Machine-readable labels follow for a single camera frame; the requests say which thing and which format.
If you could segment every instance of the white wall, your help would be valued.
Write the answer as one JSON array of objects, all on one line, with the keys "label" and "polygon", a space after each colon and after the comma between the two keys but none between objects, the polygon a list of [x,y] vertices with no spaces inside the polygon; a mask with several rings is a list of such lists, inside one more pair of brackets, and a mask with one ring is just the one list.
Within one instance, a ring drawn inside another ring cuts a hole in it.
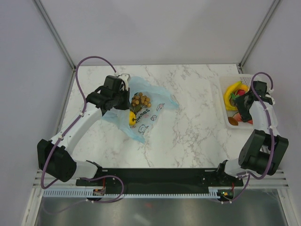
[{"label": "white wall", "polygon": [[1,2],[0,33],[0,225],[17,226],[71,68],[31,0]]},{"label": "white wall", "polygon": [[275,83],[273,96],[279,131],[289,139],[282,168],[301,213],[301,1],[284,0],[244,67],[264,71]]},{"label": "white wall", "polygon": [[143,65],[238,63],[273,0],[42,2],[76,64]]}]

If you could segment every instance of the white marble surface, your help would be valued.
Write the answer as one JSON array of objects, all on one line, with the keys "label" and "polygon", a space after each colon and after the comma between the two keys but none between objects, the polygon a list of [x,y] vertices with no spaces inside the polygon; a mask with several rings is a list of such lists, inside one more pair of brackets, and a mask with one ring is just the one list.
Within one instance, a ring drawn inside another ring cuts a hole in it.
[{"label": "white marble surface", "polygon": [[[77,160],[95,161],[103,167],[172,168],[216,167],[238,157],[250,130],[227,129],[218,98],[217,77],[238,73],[235,65],[134,65],[117,66],[119,73],[145,78],[173,93],[180,107],[164,109],[141,144],[115,125],[97,121],[73,152]],[[113,74],[108,66],[83,66],[79,81],[85,95]],[[74,83],[63,126],[79,112],[83,100]]]}]

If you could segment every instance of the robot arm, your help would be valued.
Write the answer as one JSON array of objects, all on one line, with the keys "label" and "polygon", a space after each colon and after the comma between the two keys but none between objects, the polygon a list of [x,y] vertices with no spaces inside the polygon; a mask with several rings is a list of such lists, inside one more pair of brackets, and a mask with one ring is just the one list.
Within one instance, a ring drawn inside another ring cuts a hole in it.
[{"label": "robot arm", "polygon": [[[267,92],[267,83],[254,81],[253,86],[267,108],[266,110],[263,108],[251,89],[234,100],[242,120],[246,122],[252,119],[254,127],[254,131],[242,148],[239,157],[225,163],[225,173],[234,177],[246,172],[256,172],[260,175],[264,173],[270,158],[268,152],[271,150],[272,143],[270,129],[273,129],[275,145],[267,175],[273,175],[276,172],[288,147],[288,140],[281,137],[276,128],[278,121],[273,109],[275,101]],[[269,112],[270,123],[265,111]]]},{"label": "robot arm", "polygon": [[38,161],[41,170],[44,168],[50,150],[58,139],[61,139],[59,146],[55,148],[50,158],[46,172],[63,182],[68,181],[70,178],[94,177],[97,171],[97,164],[89,161],[73,160],[71,155],[82,136],[108,110],[113,107],[120,110],[129,109],[129,79],[129,74],[122,74],[119,77],[107,76],[104,85],[87,96],[87,106],[84,114],[64,137],[62,137],[62,134],[73,124],[78,115],[49,141],[42,139],[38,143]]}]

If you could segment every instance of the yellow toy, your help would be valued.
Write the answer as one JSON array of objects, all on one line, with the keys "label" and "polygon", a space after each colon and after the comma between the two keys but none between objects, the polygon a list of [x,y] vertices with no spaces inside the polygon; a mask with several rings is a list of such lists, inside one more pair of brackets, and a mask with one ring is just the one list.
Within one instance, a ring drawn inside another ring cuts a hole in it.
[{"label": "yellow toy", "polygon": [[129,115],[129,124],[130,126],[134,126],[136,124],[136,115],[132,111],[130,111],[130,115]]},{"label": "yellow toy", "polygon": [[237,107],[232,106],[230,103],[230,96],[231,93],[234,93],[239,89],[244,90],[245,92],[248,91],[248,87],[245,84],[243,84],[241,81],[238,81],[227,88],[224,94],[224,102],[227,111],[237,111]]}]

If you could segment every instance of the cable clip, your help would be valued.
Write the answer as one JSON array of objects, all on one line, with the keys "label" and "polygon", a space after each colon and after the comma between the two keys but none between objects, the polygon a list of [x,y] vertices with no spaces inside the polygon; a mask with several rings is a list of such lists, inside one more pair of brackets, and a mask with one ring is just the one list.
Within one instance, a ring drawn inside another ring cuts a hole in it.
[{"label": "cable clip", "polygon": [[273,125],[270,125],[270,126],[269,126],[269,129],[271,129],[271,130],[273,130],[273,131],[274,131],[274,130],[276,129],[276,127],[275,127],[275,126],[273,126]]}]

